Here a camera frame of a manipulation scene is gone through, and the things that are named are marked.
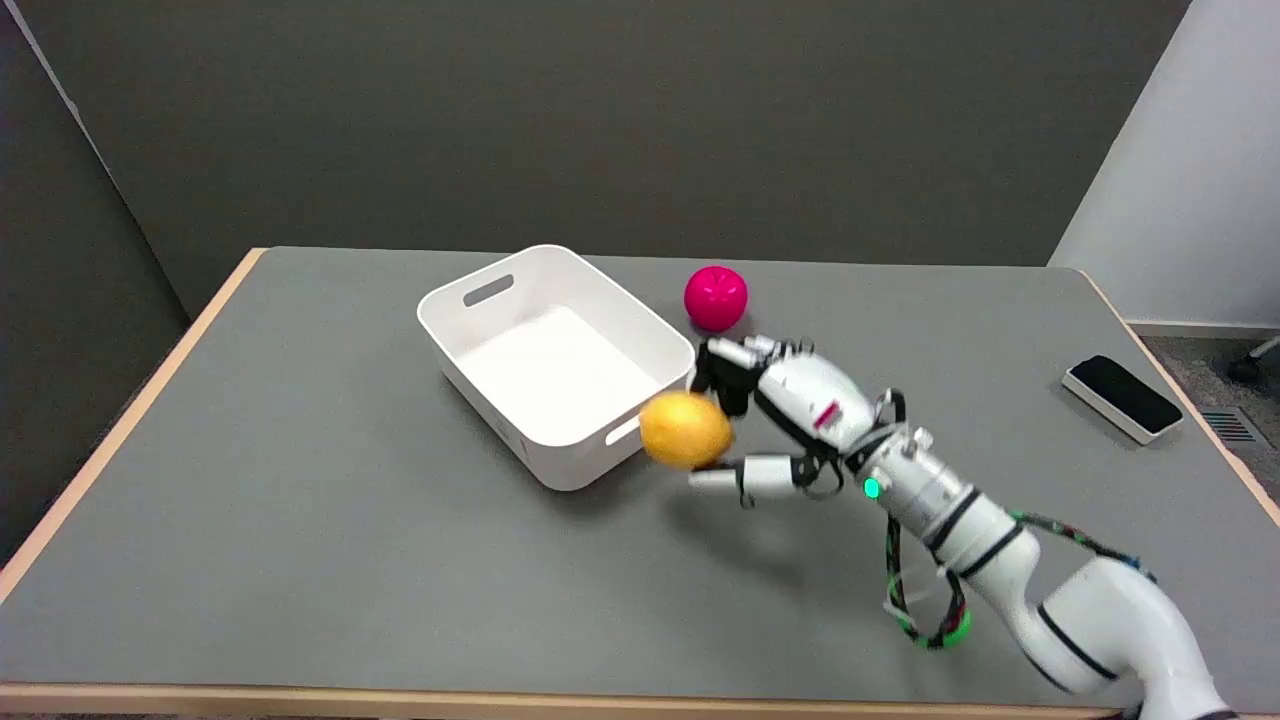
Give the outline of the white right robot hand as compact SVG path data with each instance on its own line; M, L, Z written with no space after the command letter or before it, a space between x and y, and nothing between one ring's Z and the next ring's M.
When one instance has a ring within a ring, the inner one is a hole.
M689 473L691 489L733 495L745 509L760 498L840 493L846 471L860 470L908 419L901 392L887 389L870 401L810 343L765 336L704 340L689 388L714 396L731 419L759 409L803 450L705 461Z

